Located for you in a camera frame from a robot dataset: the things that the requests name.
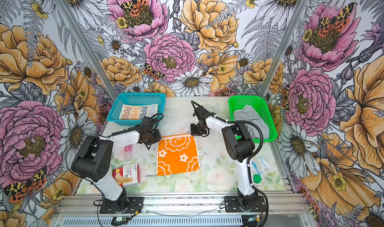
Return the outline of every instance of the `green bottle cap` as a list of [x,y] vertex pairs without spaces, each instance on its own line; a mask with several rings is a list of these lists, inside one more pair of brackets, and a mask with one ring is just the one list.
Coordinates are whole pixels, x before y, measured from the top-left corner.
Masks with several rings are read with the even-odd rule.
[[255,182],[255,184],[260,184],[262,182],[262,177],[258,174],[255,174],[253,176],[253,181]]

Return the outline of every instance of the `floral tablecloth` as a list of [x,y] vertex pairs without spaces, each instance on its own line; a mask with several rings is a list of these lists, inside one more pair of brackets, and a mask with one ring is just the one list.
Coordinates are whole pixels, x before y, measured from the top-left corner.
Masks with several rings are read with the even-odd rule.
[[[206,109],[215,112],[218,116],[229,119],[228,97],[168,97],[164,118],[159,125],[162,136],[189,132],[193,114],[191,100],[204,105]],[[122,129],[124,127],[108,122],[103,135]],[[201,166],[198,171],[157,176],[157,145],[152,145],[151,149],[147,150],[142,144],[133,145],[132,152],[127,155],[115,152],[111,159],[111,168],[138,163],[141,184],[126,188],[127,193],[235,192],[237,188],[235,162],[227,153],[221,133],[211,131],[208,137],[197,137],[197,145]],[[256,157],[260,155],[264,155],[276,171],[263,176],[263,181],[258,188],[266,191],[285,190],[269,143],[264,143]],[[76,194],[96,193],[98,190],[88,181],[82,181],[76,192]]]

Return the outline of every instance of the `teal plastic basket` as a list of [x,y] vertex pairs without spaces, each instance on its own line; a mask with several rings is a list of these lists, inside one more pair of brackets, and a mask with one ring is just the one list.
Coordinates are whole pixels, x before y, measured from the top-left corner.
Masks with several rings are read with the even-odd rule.
[[[234,111],[243,109],[245,105],[251,105],[269,127],[269,138],[264,139],[264,142],[275,141],[277,138],[276,127],[273,123],[268,106],[263,98],[252,95],[234,95],[228,99],[228,105],[231,121],[233,121]],[[253,141],[255,143],[260,143],[260,139],[258,138],[254,138]]]
[[122,120],[119,119],[122,105],[129,104],[133,106],[141,106],[148,104],[158,104],[157,112],[163,114],[166,106],[165,94],[143,94],[143,93],[122,93],[119,94],[109,111],[107,120],[115,122],[120,126],[136,126],[141,124],[141,120]]

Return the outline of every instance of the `red and white box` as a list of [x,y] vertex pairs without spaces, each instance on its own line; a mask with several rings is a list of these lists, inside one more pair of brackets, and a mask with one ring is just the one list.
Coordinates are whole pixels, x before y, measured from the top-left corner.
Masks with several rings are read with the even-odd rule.
[[112,170],[112,177],[122,187],[139,184],[139,176],[139,165],[137,163]]

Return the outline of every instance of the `red wire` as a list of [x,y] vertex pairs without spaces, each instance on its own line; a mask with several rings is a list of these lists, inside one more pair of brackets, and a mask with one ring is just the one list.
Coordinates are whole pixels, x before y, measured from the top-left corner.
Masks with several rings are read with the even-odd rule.
[[257,203],[255,203],[255,204],[260,207],[260,212],[262,213],[262,216],[260,217],[260,219],[262,219],[263,218],[263,209],[262,209],[262,207],[259,204],[257,204]]

